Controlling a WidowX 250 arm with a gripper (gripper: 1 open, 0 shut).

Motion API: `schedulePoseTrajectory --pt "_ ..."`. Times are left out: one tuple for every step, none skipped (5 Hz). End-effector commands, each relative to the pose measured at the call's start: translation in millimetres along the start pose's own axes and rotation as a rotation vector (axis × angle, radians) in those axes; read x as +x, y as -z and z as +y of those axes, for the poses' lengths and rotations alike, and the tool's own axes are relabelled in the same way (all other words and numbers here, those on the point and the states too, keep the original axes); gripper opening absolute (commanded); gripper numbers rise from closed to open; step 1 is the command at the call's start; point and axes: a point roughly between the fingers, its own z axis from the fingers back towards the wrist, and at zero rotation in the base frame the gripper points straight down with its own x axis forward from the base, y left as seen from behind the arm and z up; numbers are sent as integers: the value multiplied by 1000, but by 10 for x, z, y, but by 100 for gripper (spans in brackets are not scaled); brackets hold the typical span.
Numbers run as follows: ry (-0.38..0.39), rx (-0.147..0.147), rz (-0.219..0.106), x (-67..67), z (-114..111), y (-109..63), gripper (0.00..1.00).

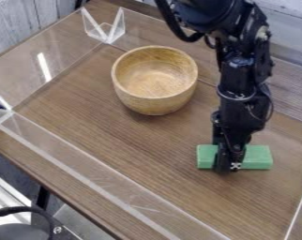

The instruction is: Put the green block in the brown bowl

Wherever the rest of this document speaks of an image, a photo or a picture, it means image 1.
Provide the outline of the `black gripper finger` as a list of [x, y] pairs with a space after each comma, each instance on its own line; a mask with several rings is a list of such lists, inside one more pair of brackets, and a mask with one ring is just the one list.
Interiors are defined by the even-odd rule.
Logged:
[[211, 123], [212, 123], [212, 144], [218, 145], [223, 141], [223, 130], [220, 127], [220, 115], [219, 111], [215, 111], [211, 114]]
[[223, 142], [219, 143], [212, 169], [218, 173], [238, 172], [243, 165], [244, 156], [244, 148], [239, 147], [238, 149], [231, 150]]

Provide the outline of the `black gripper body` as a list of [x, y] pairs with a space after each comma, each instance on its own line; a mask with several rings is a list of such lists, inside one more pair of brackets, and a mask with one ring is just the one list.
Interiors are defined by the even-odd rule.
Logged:
[[226, 141], [228, 145], [246, 145], [252, 133], [260, 131], [271, 119], [271, 89], [267, 85], [259, 85], [246, 95], [218, 86], [216, 93], [220, 97], [219, 116]]

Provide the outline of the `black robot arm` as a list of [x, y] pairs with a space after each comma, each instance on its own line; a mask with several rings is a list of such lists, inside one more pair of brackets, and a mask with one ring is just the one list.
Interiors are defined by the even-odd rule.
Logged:
[[204, 40], [215, 49], [220, 81], [219, 108], [211, 114], [212, 143], [197, 147], [197, 165], [219, 173], [266, 170], [271, 151], [251, 144], [271, 120], [271, 31], [251, 0], [171, 0], [157, 5], [167, 24], [185, 42]]

